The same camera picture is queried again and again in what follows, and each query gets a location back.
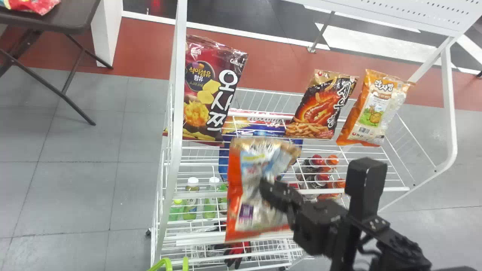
tiled floor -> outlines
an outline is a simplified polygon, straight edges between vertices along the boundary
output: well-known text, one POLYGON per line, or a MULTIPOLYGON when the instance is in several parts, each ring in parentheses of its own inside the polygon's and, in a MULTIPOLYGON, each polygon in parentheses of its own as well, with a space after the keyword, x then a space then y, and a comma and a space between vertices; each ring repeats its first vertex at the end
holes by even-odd
MULTIPOLYGON (((37 71, 55 85, 67 76, 37 71)), ((151 224, 166 81, 79 73, 67 94, 97 126, 16 68, 0 82, 1 270, 147 270, 144 233, 151 224)), ((441 109, 405 105, 401 115, 441 162, 441 109)), ((456 115, 455 165, 383 216, 419 242, 435 267, 482 270, 476 242, 482 237, 482 158, 474 125, 482 112, 456 115)), ((414 168, 423 179, 425 166, 414 168)))
MULTIPOLYGON (((36 69, 61 86, 67 73, 36 69)), ((76 74, 67 95, 17 68, 0 84, 0 266, 147 270, 166 81, 76 74)))

chip bag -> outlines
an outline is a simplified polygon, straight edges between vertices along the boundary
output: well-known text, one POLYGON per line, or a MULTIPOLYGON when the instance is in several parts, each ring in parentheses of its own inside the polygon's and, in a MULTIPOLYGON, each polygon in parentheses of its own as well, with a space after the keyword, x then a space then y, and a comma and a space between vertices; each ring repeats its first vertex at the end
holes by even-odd
MULTIPOLYGON (((239 136, 278 137, 281 139, 286 130, 284 119, 289 117, 288 114, 260 113, 236 108, 231 108, 229 111, 236 115, 236 123, 233 117, 228 116, 223 125, 224 146, 219 149, 219 174, 223 180, 228 179, 229 144, 232 139, 239 136), (255 114, 255 116, 243 117, 244 113, 255 114)), ((291 140, 296 146, 303 145, 302 139, 286 138, 285 140, 291 140)))
POLYGON ((247 53, 187 35, 184 138, 223 141, 221 128, 247 60, 247 53))
POLYGON ((300 153, 301 149, 280 139, 231 141, 226 242, 289 228, 286 215, 263 200, 259 184, 261 177, 274 183, 276 176, 295 163, 300 153))
POLYGON ((388 124, 407 97, 408 90, 415 83, 381 73, 366 70, 360 96, 341 130, 336 143, 379 147, 384 139, 388 124))
POLYGON ((340 110, 357 80, 355 76, 316 69, 285 136, 331 139, 340 110))
POLYGON ((9 10, 35 12, 40 15, 45 15, 58 3, 60 0, 0 0, 0 6, 9 10))

green handle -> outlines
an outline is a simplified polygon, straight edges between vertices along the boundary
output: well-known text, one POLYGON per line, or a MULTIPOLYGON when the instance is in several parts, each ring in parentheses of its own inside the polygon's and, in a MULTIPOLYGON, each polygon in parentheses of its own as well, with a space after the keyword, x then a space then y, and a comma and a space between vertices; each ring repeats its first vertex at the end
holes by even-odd
MULTIPOLYGON (((157 271, 159 268, 161 268, 163 265, 166 265, 166 271, 173 271, 173 265, 171 264, 171 260, 169 258, 163 258, 161 259, 158 263, 153 265, 151 268, 149 268, 148 271, 157 271)), ((182 271, 189 271, 189 262, 187 257, 183 258, 182 261, 182 271)))
POLYGON ((189 263, 187 257, 182 259, 182 271, 189 271, 189 263))
POLYGON ((151 268, 149 268, 148 271, 157 271, 164 264, 166 265, 166 271, 173 271, 173 266, 172 266, 171 260, 169 260, 169 258, 161 259, 155 265, 153 265, 151 268))

black table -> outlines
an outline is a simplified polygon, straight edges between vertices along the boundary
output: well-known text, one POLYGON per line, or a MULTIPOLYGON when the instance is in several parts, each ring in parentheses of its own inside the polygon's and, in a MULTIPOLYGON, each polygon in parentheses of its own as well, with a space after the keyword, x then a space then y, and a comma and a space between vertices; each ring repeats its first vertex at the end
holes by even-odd
POLYGON ((0 77, 2 77, 2 75, 5 74, 5 72, 8 71, 11 66, 18 66, 53 91, 55 94, 64 99, 90 125, 95 125, 95 122, 92 121, 89 116, 87 116, 72 100, 70 100, 69 97, 66 96, 66 92, 70 86, 70 83, 72 82, 72 79, 74 78, 75 72, 77 71, 80 60, 84 54, 88 54, 90 57, 93 57, 107 68, 112 69, 111 65, 102 60, 100 57, 86 50, 72 37, 72 35, 81 34, 89 28, 99 2, 100 0, 63 0, 44 16, 26 12, 10 11, 0 7, 0 24, 27 28, 27 31, 25 31, 20 40, 10 49, 5 51, 0 48, 0 55, 3 55, 6 58, 6 61, 2 66, 0 66, 0 77), (18 61, 22 54, 25 53, 27 49, 38 40, 44 31, 53 31, 65 34, 67 38, 69 38, 80 48, 79 56, 77 57, 74 67, 67 77, 67 81, 65 82, 62 90, 57 89, 36 72, 25 67, 18 61))

white pillar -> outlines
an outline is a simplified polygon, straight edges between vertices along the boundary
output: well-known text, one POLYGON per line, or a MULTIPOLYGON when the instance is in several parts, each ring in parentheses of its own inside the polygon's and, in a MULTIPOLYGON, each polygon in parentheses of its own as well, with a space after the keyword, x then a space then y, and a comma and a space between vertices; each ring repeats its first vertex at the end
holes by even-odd
MULTIPOLYGON (((114 62, 122 9, 122 0, 101 0, 91 23, 95 54, 111 65, 114 62)), ((104 65, 97 61, 97 66, 104 65)))

